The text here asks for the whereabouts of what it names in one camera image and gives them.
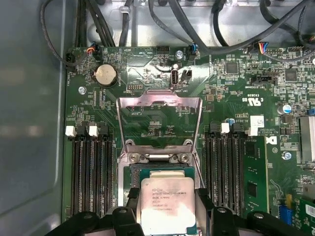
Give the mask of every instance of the black ram slot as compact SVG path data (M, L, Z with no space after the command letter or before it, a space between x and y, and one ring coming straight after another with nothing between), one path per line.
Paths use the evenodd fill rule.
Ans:
M79 142L72 141L71 215L79 212Z

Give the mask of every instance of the capacitor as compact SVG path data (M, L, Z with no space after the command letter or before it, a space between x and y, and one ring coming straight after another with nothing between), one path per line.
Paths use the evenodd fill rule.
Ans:
M288 104L281 105L278 107L277 111L280 115L289 114L292 111L292 107Z
M117 72L113 66L103 64L94 72L97 82L103 87L111 87L117 82Z

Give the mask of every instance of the white slot latch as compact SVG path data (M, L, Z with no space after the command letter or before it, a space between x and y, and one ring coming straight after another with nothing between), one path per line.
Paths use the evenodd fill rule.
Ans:
M67 125L65 127L65 134L68 137L75 137L77 135L77 132L75 131L75 127L72 125Z

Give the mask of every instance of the chip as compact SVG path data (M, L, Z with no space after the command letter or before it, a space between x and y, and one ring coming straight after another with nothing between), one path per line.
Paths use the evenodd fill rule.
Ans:
M247 192L253 197L257 197L257 185L251 182L247 182Z
M297 82L297 71L293 69L285 70L285 81Z
M237 62L227 62L226 63L226 73L227 74L238 74Z

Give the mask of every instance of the integrated circuit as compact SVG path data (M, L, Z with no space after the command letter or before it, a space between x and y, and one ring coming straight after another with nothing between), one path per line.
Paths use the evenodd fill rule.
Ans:
M285 70L285 81L297 82L297 71L294 69Z
M238 74L238 64L237 62L227 62L225 66L227 74Z

